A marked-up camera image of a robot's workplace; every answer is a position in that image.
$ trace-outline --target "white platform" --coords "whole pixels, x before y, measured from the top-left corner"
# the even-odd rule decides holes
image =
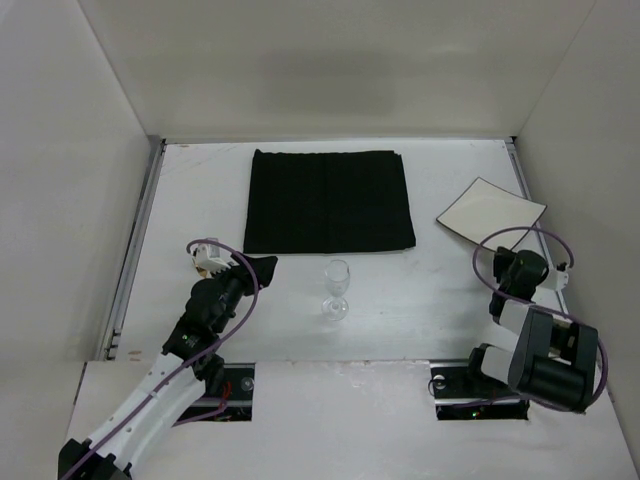
[[[521,195],[499,140],[367,139],[170,145],[164,158],[118,360],[153,358],[200,278],[185,245],[218,237],[241,248],[255,149],[270,152],[394,150],[402,155],[417,246],[387,254],[337,255],[352,280],[351,311],[325,321],[320,304],[328,256],[281,255],[254,316],[220,350],[228,362],[398,360],[467,357],[489,321],[490,294],[471,271],[473,245],[435,221],[477,178]],[[522,247],[539,251],[528,236]],[[555,294],[540,303],[557,307]],[[244,313],[249,302],[241,303]]]
[[[88,365],[70,427],[84,439],[149,365]],[[251,422],[173,428],[135,480],[636,479],[608,397],[586,416],[439,422],[426,362],[264,362]]]

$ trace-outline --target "purple cable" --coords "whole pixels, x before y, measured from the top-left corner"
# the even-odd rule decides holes
[[[63,477],[60,480],[70,480],[73,475],[78,471],[78,469],[85,464],[85,462],[87,460],[89,460],[89,458],[91,458],[91,456],[96,453],[98,450],[100,450],[100,448],[102,448],[102,446],[107,443],[109,440],[111,440],[120,430],[122,430],[124,428],[124,426],[129,423],[133,418],[135,418],[136,415],[138,415],[142,409],[144,409],[144,407],[147,406],[147,404],[151,401],[151,399],[154,398],[155,394],[158,393],[162,387],[164,387],[169,381],[171,381],[172,378],[174,378],[178,373],[180,373],[182,370],[184,370],[185,368],[189,367],[190,365],[193,365],[195,362],[197,362],[198,360],[200,360],[202,357],[209,355],[210,353],[215,352],[220,345],[222,345],[224,342],[226,342],[229,337],[231,337],[234,333],[236,333],[240,327],[242,327],[242,325],[244,325],[246,323],[246,321],[249,319],[249,317],[251,316],[251,314],[253,313],[253,309],[256,307],[256,303],[258,303],[258,291],[260,290],[260,284],[258,283],[258,277],[256,276],[256,272],[253,270],[253,268],[251,267],[251,264],[242,256],[241,253],[235,251],[233,248],[217,242],[215,240],[210,240],[208,238],[203,238],[200,240],[193,240],[191,242],[189,242],[189,244],[187,245],[187,253],[191,254],[191,247],[193,247],[194,245],[198,245],[198,244],[207,244],[207,245],[214,245],[216,247],[220,247],[223,250],[226,250],[227,252],[231,253],[232,255],[234,255],[239,261],[240,263],[242,263],[246,269],[249,271],[249,274],[251,275],[251,280],[253,282],[253,301],[251,302],[251,305],[249,306],[249,310],[247,311],[247,313],[245,314],[244,317],[242,317],[242,320],[240,320],[238,322],[238,324],[233,327],[231,330],[229,330],[229,333],[227,333],[226,335],[220,337],[218,339],[217,342],[214,342],[210,347],[207,347],[206,349],[204,349],[202,352],[198,353],[197,355],[194,355],[193,357],[191,357],[188,360],[185,360],[178,368],[176,368],[173,372],[171,372],[169,375],[167,375],[164,380],[162,380],[160,383],[158,383],[158,385],[156,386],[156,388],[153,389],[153,391],[147,395],[147,397],[142,400],[140,402],[140,404],[134,408],[131,413],[129,415],[127,415],[125,417],[124,420],[122,420],[118,425],[116,425],[113,430],[111,430],[111,432],[109,432],[107,435],[104,436],[104,438],[102,440],[100,440],[99,442],[97,442],[95,444],[95,446],[93,446],[91,448],[91,450],[89,450],[84,457],[82,457],[73,467],[71,467],[69,469],[69,471],[63,475]]]
[[[203,413],[202,415],[196,415],[195,417],[187,418],[185,420],[180,420],[179,422],[174,423],[173,426],[177,427],[179,425],[184,425],[186,423],[199,422],[200,420],[206,420],[207,418],[216,417],[220,415],[222,412],[224,412],[226,409],[227,409],[227,401],[223,399],[220,407],[218,407],[218,409],[214,410],[213,412],[207,412],[207,413]]]
[[[502,402],[504,400],[526,400],[525,397],[521,395],[509,395],[506,397],[499,397],[487,400],[474,400],[473,402],[467,403],[458,403],[456,405],[452,405],[453,408],[472,408],[472,407],[484,407],[486,405],[493,405],[494,403]]]
[[[533,302],[528,302],[526,300],[522,300],[520,298],[513,297],[513,296],[508,295],[508,294],[506,294],[504,292],[501,292],[496,287],[494,287],[491,284],[491,282],[489,282],[486,278],[484,278],[480,274],[480,271],[478,270],[478,255],[480,254],[480,250],[485,248],[485,244],[489,240],[491,240],[492,238],[495,238],[498,235],[502,235],[503,233],[519,232],[519,231],[527,231],[527,232],[533,231],[533,232],[541,233],[542,235],[547,235],[547,236],[553,238],[554,240],[557,240],[564,247],[564,249],[567,252],[567,255],[569,255],[569,268],[573,267],[573,265],[575,263],[575,257],[573,255],[573,252],[571,251],[571,248],[569,247],[569,245],[567,245],[567,243],[564,240],[562,240],[562,238],[560,238],[555,233],[548,232],[547,230],[543,230],[543,229],[538,228],[538,227],[510,227],[510,228],[504,228],[502,230],[498,230],[495,233],[492,233],[487,238],[482,240],[478,244],[476,249],[473,251],[472,266],[473,266],[473,272],[476,274],[476,277],[478,277],[480,279],[480,281],[482,283],[484,283],[494,293],[500,295],[503,298],[506,298],[507,300],[514,300],[516,302],[523,303],[525,305],[531,305],[532,308],[534,308],[536,310],[540,310],[541,312],[546,312],[546,313],[549,313],[549,314],[552,314],[552,315],[558,315],[560,317],[566,318],[567,320],[571,320],[572,322],[582,324],[583,322],[580,319],[578,319],[577,317],[575,317],[575,316],[573,316],[573,315],[571,315],[569,313],[565,313],[565,312],[562,312],[560,310],[554,310],[554,309],[548,308],[548,307],[543,307],[542,305],[535,305],[535,304],[533,304]],[[605,387],[607,386],[607,378],[609,377],[609,356],[607,355],[607,350],[604,348],[604,344],[602,343],[602,340],[600,339],[599,336],[598,336],[598,350],[600,350],[600,358],[602,359],[602,374],[600,376],[600,382],[598,383],[598,386],[596,387],[595,391],[593,392],[593,398],[591,399],[591,403],[589,405],[593,405],[598,400],[598,398],[600,398],[600,395],[602,395],[602,392],[604,391]],[[558,409],[556,407],[553,407],[553,406],[551,406],[549,404],[546,404],[546,403],[543,403],[543,402],[539,402],[539,403],[541,403],[543,406],[545,406],[547,408],[555,408],[556,410],[560,410],[560,409]]]

